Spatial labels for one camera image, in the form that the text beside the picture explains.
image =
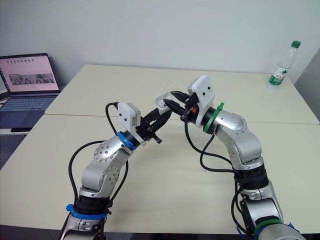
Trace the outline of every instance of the white wall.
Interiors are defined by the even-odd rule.
[[[295,82],[320,46],[319,0],[0,0],[0,55],[83,64],[270,73],[292,40]]]

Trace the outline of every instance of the black cable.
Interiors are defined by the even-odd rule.
[[[191,141],[191,138],[190,138],[190,135],[189,135],[189,130],[188,130],[188,110],[185,109],[184,111],[184,131],[185,131],[185,136],[186,136],[186,139],[188,140],[189,144],[191,145],[191,147],[196,150],[198,153],[200,154],[204,154],[204,155],[208,155],[208,156],[212,156],[212,157],[216,157],[216,158],[220,158],[220,159],[223,159],[225,160],[226,162],[228,162],[231,166],[232,166],[232,163],[229,159],[227,159],[226,157],[224,156],[221,156],[219,154],[215,154],[215,153],[210,153],[210,152],[203,152],[201,151],[200,149],[198,149],[194,143]]]
[[[238,183],[235,181],[234,182],[234,194],[237,193],[237,190],[238,190]],[[242,214],[241,208],[239,207],[238,199],[236,199],[236,201],[235,201],[235,206],[238,209],[239,213]]]
[[[62,234],[64,234],[64,230],[65,230],[65,228],[66,228],[66,225],[67,225],[67,222],[68,222],[68,219],[69,219],[70,214],[71,214],[71,213],[69,212],[68,216],[66,216],[66,219],[64,220],[63,226],[62,226],[62,228],[61,228],[61,230],[60,230],[60,233],[59,233],[58,240],[60,240],[60,239],[62,238]]]
[[[100,220],[100,240],[104,240],[104,229],[105,229],[105,220],[102,218]]]
[[[107,212],[108,208],[109,208],[110,205],[112,204],[113,200],[116,198],[116,196],[117,196],[118,192],[120,191],[122,185],[125,183],[125,180],[126,180],[127,175],[128,175],[128,170],[129,170],[129,162],[126,161],[126,162],[125,162],[125,172],[124,172],[123,178],[122,178],[122,180],[121,180],[118,188],[115,190],[114,194],[113,194],[112,197],[110,198],[108,204],[106,205],[105,210],[104,210],[105,213]]]
[[[234,221],[234,223],[236,224],[236,226],[245,234],[247,234],[247,231],[240,225],[240,223],[237,221],[236,217],[235,217],[235,202],[238,200],[238,195],[240,194],[240,192],[242,191],[243,187],[239,187],[239,189],[236,191],[236,193],[234,194],[232,201],[231,201],[231,216],[232,219]]]
[[[117,130],[115,129],[115,126],[114,124],[112,123],[111,121],[111,118],[110,118],[110,115],[109,115],[109,107],[110,106],[114,106],[116,109],[118,109],[118,103],[117,102],[110,102],[108,103],[106,106],[105,106],[105,115],[106,115],[106,118],[108,119],[109,121],[109,124],[110,124],[110,127],[112,128],[114,134],[117,134]]]
[[[200,165],[201,167],[203,167],[205,170],[208,170],[210,172],[217,172],[217,173],[233,173],[233,174],[237,174],[238,172],[236,170],[233,169],[217,169],[217,168],[210,168],[204,165],[203,163],[203,157],[204,157],[204,153],[207,149],[207,147],[209,146],[209,144],[213,141],[213,139],[215,138],[215,135],[212,134],[211,138],[209,139],[209,141],[205,144],[203,150],[201,151],[200,154]]]
[[[73,189],[73,194],[74,194],[74,201],[73,201],[73,205],[76,204],[77,200],[78,200],[78,191],[77,191],[77,186],[76,186],[76,183],[75,183],[75,180],[74,180],[74,176],[72,174],[72,164],[75,160],[75,157],[77,156],[77,154],[84,148],[90,146],[90,145],[93,145],[93,144],[100,144],[104,142],[103,140],[100,140],[100,141],[92,141],[92,142],[89,142],[85,145],[82,145],[80,148],[78,148],[74,154],[72,155],[72,157],[70,158],[70,161],[69,161],[69,165],[68,165],[68,173],[69,173],[69,178],[70,178],[70,182],[71,182],[71,186],[72,186],[72,189]]]

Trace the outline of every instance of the green cable tie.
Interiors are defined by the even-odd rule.
[[[279,219],[269,219],[269,220],[265,220],[263,222],[260,222],[254,230],[254,233],[256,233],[261,227],[265,226],[265,225],[269,225],[269,224],[282,224],[282,221]]]
[[[212,113],[209,121],[208,121],[208,122],[206,123],[206,125],[204,126],[203,131],[204,131],[205,133],[208,133],[211,124],[212,124],[213,121],[216,119],[216,117],[218,116],[218,114],[220,113],[220,111],[223,109],[224,105],[225,105],[225,104],[224,104],[223,102],[221,102],[220,105],[217,107],[217,109]]]

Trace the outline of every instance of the plastic bottle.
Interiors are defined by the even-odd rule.
[[[301,42],[299,41],[293,41],[290,49],[282,55],[277,63],[275,71],[269,78],[269,82],[267,83],[268,89],[277,90],[279,88],[297,58],[300,44]]]

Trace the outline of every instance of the blue ring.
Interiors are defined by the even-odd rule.
[[[104,219],[107,217],[107,214],[98,214],[98,215],[86,215],[86,214],[80,214],[80,213],[77,213],[75,210],[74,210],[74,206],[72,204],[68,204],[66,206],[66,210],[68,212],[70,212],[72,214],[72,216],[74,216],[75,218],[78,218],[78,219],[85,219],[85,220],[99,220],[99,219]]]
[[[130,142],[121,132],[117,132],[116,135],[120,138],[120,140],[131,150],[136,150],[135,145]]]

